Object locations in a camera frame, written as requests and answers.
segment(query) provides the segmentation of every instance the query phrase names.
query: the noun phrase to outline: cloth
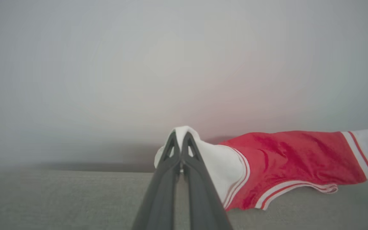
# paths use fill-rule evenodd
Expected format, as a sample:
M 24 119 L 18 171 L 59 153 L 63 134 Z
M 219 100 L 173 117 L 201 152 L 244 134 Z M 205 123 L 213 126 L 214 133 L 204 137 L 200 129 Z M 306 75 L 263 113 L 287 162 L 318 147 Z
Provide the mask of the cloth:
M 188 126 L 174 131 L 179 143 L 187 131 L 193 134 L 227 211 L 266 210 L 271 201 L 294 188 L 308 186 L 331 194 L 337 185 L 368 179 L 368 130 L 249 133 L 219 145 L 200 140 Z

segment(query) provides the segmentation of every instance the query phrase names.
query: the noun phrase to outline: gray wall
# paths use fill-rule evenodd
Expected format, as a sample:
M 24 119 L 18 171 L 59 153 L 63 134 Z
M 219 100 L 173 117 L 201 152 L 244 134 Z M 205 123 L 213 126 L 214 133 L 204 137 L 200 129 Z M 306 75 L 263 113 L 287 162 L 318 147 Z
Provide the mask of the gray wall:
M 368 128 L 368 1 L 0 0 L 0 169 L 151 164 L 179 125 Z

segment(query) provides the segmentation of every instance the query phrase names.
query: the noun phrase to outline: red fabric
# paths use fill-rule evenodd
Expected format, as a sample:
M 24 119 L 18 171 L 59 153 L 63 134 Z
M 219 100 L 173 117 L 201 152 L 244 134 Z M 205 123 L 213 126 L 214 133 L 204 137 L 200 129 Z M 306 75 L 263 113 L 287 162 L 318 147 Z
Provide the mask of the red fabric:
M 366 181 L 340 132 L 249 133 L 220 144 L 243 154 L 251 171 L 227 210 L 255 208 L 264 192 L 286 181 L 301 180 L 318 185 Z

